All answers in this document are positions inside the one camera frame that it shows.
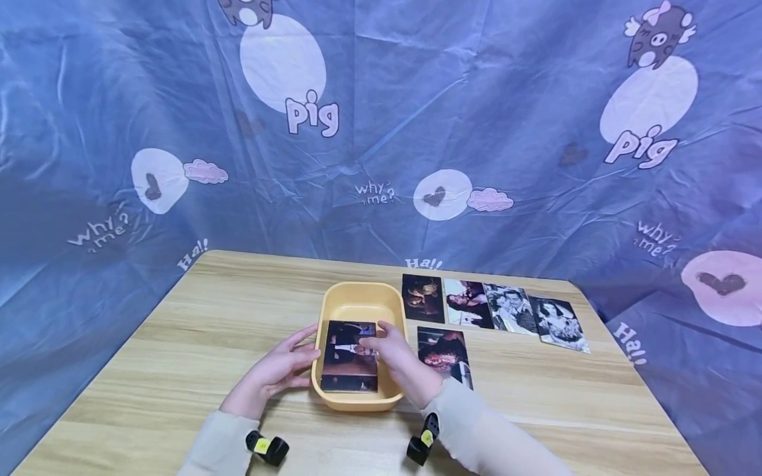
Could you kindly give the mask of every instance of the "cartoon pig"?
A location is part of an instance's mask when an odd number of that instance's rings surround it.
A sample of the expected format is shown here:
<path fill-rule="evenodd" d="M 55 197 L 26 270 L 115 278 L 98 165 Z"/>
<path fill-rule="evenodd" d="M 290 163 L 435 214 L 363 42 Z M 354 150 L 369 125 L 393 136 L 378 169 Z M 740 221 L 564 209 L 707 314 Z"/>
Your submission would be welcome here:
<path fill-rule="evenodd" d="M 691 26 L 693 15 L 664 0 L 659 8 L 648 10 L 643 23 L 631 17 L 625 24 L 625 35 L 632 37 L 627 66 L 658 69 L 678 44 L 687 43 L 696 34 Z"/>
<path fill-rule="evenodd" d="M 230 23 L 240 21 L 247 27 L 262 23 L 264 29 L 270 27 L 273 20 L 273 0 L 217 0 Z"/>

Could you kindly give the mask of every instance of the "right hand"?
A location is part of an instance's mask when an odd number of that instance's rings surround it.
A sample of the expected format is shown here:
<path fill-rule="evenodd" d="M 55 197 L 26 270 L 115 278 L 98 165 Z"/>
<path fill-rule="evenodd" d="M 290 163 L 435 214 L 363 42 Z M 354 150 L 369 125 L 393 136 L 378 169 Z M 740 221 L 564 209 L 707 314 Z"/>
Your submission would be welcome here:
<path fill-rule="evenodd" d="M 379 337 L 364 337 L 360 345 L 378 352 L 394 381 L 423 410 L 439 393 L 443 378 L 418 360 L 397 327 L 385 321 L 379 321 L 379 327 L 383 331 Z"/>

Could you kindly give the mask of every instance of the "white circle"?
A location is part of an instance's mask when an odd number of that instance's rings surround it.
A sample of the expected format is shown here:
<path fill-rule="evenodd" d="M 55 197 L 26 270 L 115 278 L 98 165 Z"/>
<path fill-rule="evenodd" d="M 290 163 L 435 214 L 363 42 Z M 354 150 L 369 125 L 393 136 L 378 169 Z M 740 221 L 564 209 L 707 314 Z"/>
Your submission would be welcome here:
<path fill-rule="evenodd" d="M 666 33 L 657 33 L 653 38 L 651 38 L 651 46 L 661 46 L 667 42 L 667 38 L 668 37 Z"/>
<path fill-rule="evenodd" d="M 638 60 L 638 66 L 641 68 L 648 68 L 650 65 L 654 64 L 654 61 L 656 61 L 656 53 L 646 51 Z"/>
<path fill-rule="evenodd" d="M 307 91 L 325 90 L 325 60 L 318 42 L 298 21 L 274 14 L 268 29 L 246 28 L 241 67 L 248 85 L 267 106 L 286 113 L 286 99 L 302 104 Z"/>
<path fill-rule="evenodd" d="M 699 307 L 730 326 L 762 324 L 762 258 L 739 251 L 709 251 L 680 274 Z"/>
<path fill-rule="evenodd" d="M 466 174 L 446 168 L 421 180 L 413 193 L 413 204 L 426 218 L 442 222 L 463 213 L 472 190 Z"/>
<path fill-rule="evenodd" d="M 696 68 L 679 56 L 670 56 L 658 69 L 638 69 L 606 104 L 600 134 L 613 144 L 626 130 L 643 137 L 659 125 L 665 133 L 685 116 L 698 89 Z"/>
<path fill-rule="evenodd" d="M 163 149 L 138 151 L 130 168 L 140 201 L 157 215 L 168 212 L 188 189 L 183 163 Z"/>
<path fill-rule="evenodd" d="M 252 27 L 259 22 L 259 17 L 254 13 L 254 10 L 250 8 L 241 8 L 239 10 L 239 18 L 244 25 Z"/>

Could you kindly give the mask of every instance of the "photograph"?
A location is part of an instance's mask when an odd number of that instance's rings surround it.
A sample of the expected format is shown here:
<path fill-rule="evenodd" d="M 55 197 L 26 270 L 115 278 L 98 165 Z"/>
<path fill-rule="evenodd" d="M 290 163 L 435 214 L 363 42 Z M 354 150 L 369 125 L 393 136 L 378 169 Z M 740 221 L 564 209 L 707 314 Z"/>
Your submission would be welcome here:
<path fill-rule="evenodd" d="M 495 328 L 481 283 L 444 280 L 444 298 L 448 323 L 482 329 Z"/>
<path fill-rule="evenodd" d="M 419 327 L 418 359 L 443 377 L 454 377 L 474 389 L 463 332 Z"/>
<path fill-rule="evenodd" d="M 403 274 L 402 300 L 408 319 L 444 324 L 442 279 Z"/>
<path fill-rule="evenodd" d="M 375 336 L 375 322 L 329 321 L 320 389 L 326 392 L 377 392 L 377 355 L 359 344 L 361 338 Z"/>
<path fill-rule="evenodd" d="M 485 284 L 495 329 L 537 335 L 537 323 L 527 293 L 522 288 Z"/>
<path fill-rule="evenodd" d="M 588 340 L 572 305 L 558 299 L 530 296 L 542 342 L 590 353 Z"/>

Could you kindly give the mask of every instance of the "left hand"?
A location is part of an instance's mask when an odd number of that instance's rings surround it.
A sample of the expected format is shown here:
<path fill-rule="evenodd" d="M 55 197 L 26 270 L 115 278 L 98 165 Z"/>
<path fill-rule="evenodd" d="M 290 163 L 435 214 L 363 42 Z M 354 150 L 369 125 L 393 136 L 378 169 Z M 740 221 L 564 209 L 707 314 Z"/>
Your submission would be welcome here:
<path fill-rule="evenodd" d="M 250 420 L 260 420 L 267 401 L 286 388 L 310 386 L 309 377 L 299 374 L 320 356 L 314 343 L 299 345 L 318 330 L 313 324 L 273 347 L 246 372 L 219 406 L 220 411 Z"/>

